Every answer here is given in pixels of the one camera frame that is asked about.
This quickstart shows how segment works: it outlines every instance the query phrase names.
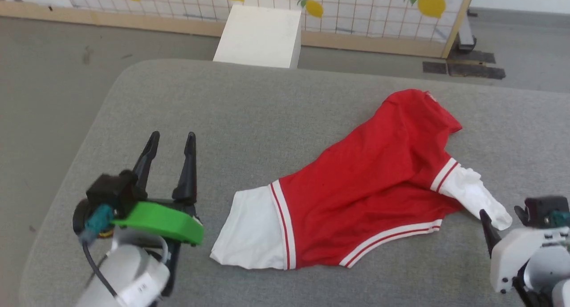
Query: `wooden frame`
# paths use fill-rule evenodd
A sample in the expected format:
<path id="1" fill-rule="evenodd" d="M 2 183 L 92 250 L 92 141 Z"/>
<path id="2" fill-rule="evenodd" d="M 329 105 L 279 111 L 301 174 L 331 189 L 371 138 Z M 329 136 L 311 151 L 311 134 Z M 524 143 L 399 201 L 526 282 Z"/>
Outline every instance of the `wooden frame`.
<path id="1" fill-rule="evenodd" d="M 303 31 L 301 44 L 311 47 L 447 58 L 456 40 L 456 34 L 466 15 L 469 3 L 471 3 L 471 0 L 463 1 L 447 43 Z M 130 15 L 128 13 L 107 13 L 75 8 L 52 8 L 34 3 L 7 1 L 0 2 L 0 16 L 214 37 L 222 35 L 225 25 L 225 23 L 214 21 L 182 20 L 158 16 Z"/>

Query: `black cable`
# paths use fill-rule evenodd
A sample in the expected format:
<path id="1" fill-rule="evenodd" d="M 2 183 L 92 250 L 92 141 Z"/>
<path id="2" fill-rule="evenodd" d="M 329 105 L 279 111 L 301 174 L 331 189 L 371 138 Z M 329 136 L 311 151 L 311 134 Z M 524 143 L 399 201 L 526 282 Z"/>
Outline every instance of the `black cable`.
<path id="1" fill-rule="evenodd" d="M 87 258 L 87 262 L 89 262 L 91 269 L 93 269 L 93 273 L 97 276 L 97 278 L 99 278 L 99 280 L 102 282 L 103 286 L 106 287 L 109 293 L 113 295 L 113 298 L 117 297 L 117 292 L 114 291 L 113 287 L 110 286 L 110 283 L 105 279 L 105 276 L 103 276 L 103 274 L 99 270 L 99 267 L 97 267 L 97 265 L 93 261 L 93 258 L 91 257 L 91 254 L 89 252 L 89 247 L 87 246 L 86 242 L 83 243 L 83 252 L 85 253 L 85 257 Z"/>

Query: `floor stain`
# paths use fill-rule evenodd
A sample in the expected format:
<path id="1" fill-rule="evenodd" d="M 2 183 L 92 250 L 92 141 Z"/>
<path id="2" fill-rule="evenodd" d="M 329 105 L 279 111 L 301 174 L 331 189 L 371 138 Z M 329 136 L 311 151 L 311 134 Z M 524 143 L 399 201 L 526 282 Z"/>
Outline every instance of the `floor stain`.
<path id="1" fill-rule="evenodd" d="M 88 65 L 91 62 L 91 54 L 94 53 L 93 49 L 89 46 L 85 47 L 85 52 L 83 53 L 83 64 Z"/>

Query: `red and white garment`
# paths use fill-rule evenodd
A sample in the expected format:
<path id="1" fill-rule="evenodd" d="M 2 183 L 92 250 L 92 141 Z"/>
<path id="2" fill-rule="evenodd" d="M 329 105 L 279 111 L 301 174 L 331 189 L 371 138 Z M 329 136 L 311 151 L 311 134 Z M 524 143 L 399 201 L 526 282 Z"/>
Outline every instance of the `red and white garment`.
<path id="1" fill-rule="evenodd" d="M 476 217 L 485 209 L 504 230 L 511 216 L 444 150 L 460 129 L 427 92 L 390 95 L 307 167 L 236 192 L 210 257 L 248 269 L 352 267 L 385 242 L 439 230 L 462 208 Z"/>

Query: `white stripe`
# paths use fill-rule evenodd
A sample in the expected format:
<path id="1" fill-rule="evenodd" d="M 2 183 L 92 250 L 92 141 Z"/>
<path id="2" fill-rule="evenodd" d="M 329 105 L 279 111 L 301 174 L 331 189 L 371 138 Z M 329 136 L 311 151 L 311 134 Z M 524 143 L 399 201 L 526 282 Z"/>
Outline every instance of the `white stripe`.
<path id="1" fill-rule="evenodd" d="M 437 231 L 438 228 L 435 227 L 441 226 L 441 222 L 442 219 L 437 219 L 434 220 L 433 222 L 422 222 L 421 224 L 399 226 L 397 228 L 392 228 L 390 230 L 383 231 L 379 234 L 375 234 L 374 236 L 365 240 L 365 242 L 363 242 L 362 244 L 358 245 L 352 252 L 350 252 L 350 254 L 344 257 L 344 259 L 340 261 L 340 265 L 350 268 L 354 266 L 354 264 L 358 262 L 358 260 L 360 260 L 360 258 L 362 258 L 365 254 L 368 254 L 370 250 L 373 250 L 374 248 L 380 246 L 381 244 L 390 242 L 391 240 L 397 240 L 404 237 L 414 236 L 415 234 L 429 234 L 431 232 Z"/>
<path id="2" fill-rule="evenodd" d="M 436 175 L 436 178 L 433 180 L 430 190 L 437 191 L 437 187 L 440 185 L 445 175 L 448 174 L 448 171 L 453 167 L 453 165 L 456 162 L 457 162 L 456 159 L 453 159 L 453 157 L 449 159 L 449 161 L 445 164 L 445 166 L 440 170 L 440 173 Z"/>
<path id="3" fill-rule="evenodd" d="M 291 215 L 289 215 L 289 208 L 287 207 L 287 202 L 285 201 L 285 196 L 283 195 L 283 191 L 281 190 L 281 184 L 279 180 L 273 182 L 273 189 L 275 190 L 275 195 L 277 196 L 277 201 L 279 202 L 279 206 L 281 206 L 281 212 L 283 212 L 283 220 L 285 221 L 285 229 L 287 230 L 287 242 L 284 246 L 289 245 L 289 268 L 295 269 L 295 265 L 297 262 L 295 256 L 295 236 L 293 235 L 293 225 L 291 224 Z"/>

